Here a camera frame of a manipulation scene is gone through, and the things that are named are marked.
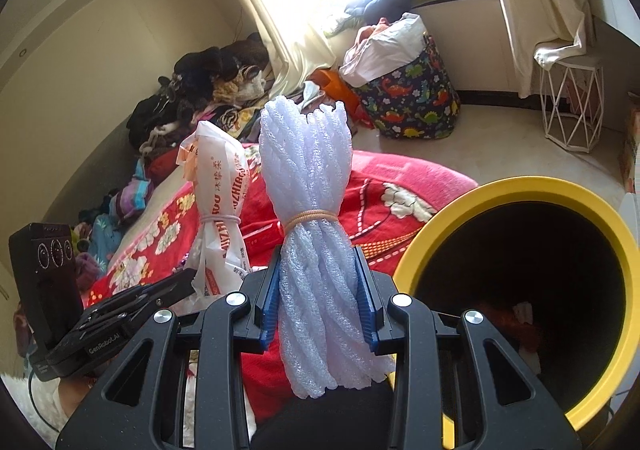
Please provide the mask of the white foam net bundle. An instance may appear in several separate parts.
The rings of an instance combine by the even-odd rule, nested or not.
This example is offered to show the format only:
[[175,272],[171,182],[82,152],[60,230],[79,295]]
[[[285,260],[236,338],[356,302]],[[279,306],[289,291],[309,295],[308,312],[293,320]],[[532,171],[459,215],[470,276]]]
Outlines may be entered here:
[[284,231],[278,335],[294,395],[318,398],[385,381],[394,362],[363,339],[354,249],[337,219],[352,170],[343,103],[303,114],[277,96],[260,114],[259,152]]

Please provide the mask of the white printed plastic bag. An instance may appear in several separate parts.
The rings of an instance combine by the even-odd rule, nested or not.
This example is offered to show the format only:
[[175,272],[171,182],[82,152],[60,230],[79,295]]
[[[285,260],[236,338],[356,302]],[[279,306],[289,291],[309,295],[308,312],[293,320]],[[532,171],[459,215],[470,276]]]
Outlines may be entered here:
[[240,229],[250,170],[242,144],[208,121],[180,144],[178,164],[198,207],[198,233],[186,259],[195,271],[186,306],[198,310],[237,291],[250,272]]

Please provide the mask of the yellow rimmed black trash bin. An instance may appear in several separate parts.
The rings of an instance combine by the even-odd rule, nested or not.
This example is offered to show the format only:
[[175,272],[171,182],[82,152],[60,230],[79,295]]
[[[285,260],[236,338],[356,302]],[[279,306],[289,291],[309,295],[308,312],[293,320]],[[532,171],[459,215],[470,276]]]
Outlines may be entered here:
[[614,395],[639,344],[639,248],[592,191],[558,178],[484,184],[430,219],[395,270],[431,308],[533,308],[541,379],[575,430]]

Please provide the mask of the red floral blanket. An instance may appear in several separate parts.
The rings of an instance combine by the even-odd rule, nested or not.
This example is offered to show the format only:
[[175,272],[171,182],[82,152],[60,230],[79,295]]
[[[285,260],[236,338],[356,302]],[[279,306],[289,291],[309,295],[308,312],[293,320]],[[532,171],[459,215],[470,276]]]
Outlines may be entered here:
[[[279,245],[285,245],[285,258],[296,269],[322,262],[329,245],[320,239],[320,222],[301,222],[285,231],[267,194],[257,147],[250,144],[245,155],[250,186],[241,233],[250,264],[267,265]],[[355,151],[340,210],[329,226],[342,228],[344,238],[363,251],[372,269],[393,274],[411,241],[435,214],[476,186],[470,177],[420,158]],[[186,259],[199,226],[192,184],[182,168],[171,167],[120,244],[106,276],[86,293],[86,305],[168,277]],[[259,424],[294,397],[277,342],[261,355],[243,357],[242,377]]]

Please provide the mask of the pile of dark clothes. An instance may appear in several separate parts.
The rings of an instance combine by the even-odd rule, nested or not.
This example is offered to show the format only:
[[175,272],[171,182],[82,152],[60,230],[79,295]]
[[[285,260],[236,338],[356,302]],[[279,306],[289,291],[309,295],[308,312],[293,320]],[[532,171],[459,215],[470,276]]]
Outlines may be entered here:
[[190,132],[201,120],[227,124],[233,113],[262,98],[270,66],[257,33],[223,47],[189,52],[160,87],[139,101],[126,123],[129,143],[143,155],[177,132]]

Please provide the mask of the dinosaur print laundry basket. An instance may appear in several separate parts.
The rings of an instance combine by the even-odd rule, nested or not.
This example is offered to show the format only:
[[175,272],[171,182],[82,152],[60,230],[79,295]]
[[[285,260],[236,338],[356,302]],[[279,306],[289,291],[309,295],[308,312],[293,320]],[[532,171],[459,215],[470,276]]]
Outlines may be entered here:
[[352,91],[373,125],[388,138],[446,138],[461,109],[444,60],[428,33],[423,34],[416,59]]

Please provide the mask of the orange bag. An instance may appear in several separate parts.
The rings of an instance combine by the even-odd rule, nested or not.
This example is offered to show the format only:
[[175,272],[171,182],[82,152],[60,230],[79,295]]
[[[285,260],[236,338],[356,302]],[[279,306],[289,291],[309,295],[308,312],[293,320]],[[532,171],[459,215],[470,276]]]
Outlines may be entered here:
[[308,76],[308,80],[318,85],[328,97],[344,103],[348,116],[356,123],[373,128],[369,115],[363,109],[359,97],[352,91],[340,73],[329,69],[316,69]]

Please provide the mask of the white clothes in basket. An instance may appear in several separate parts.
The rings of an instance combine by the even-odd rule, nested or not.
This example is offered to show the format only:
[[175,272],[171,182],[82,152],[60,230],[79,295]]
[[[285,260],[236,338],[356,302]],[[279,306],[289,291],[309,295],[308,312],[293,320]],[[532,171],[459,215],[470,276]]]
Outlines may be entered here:
[[358,33],[338,72],[355,88],[377,80],[416,60],[424,49],[426,33],[422,18],[410,12],[366,38]]

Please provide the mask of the dark jacket on sill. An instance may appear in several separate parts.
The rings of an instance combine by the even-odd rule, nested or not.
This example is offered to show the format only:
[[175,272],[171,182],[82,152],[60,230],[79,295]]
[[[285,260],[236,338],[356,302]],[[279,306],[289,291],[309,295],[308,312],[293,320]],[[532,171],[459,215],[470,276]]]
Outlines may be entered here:
[[364,24],[375,24],[381,18],[394,22],[411,7],[412,0],[357,0],[346,6],[344,13]]

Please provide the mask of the white vanity desk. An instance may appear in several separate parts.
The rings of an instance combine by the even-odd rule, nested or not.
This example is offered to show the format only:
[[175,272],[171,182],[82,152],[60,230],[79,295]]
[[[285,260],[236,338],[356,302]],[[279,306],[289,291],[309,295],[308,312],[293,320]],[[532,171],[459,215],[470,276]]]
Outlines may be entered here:
[[639,95],[639,16],[630,0],[589,0],[597,51],[616,94]]

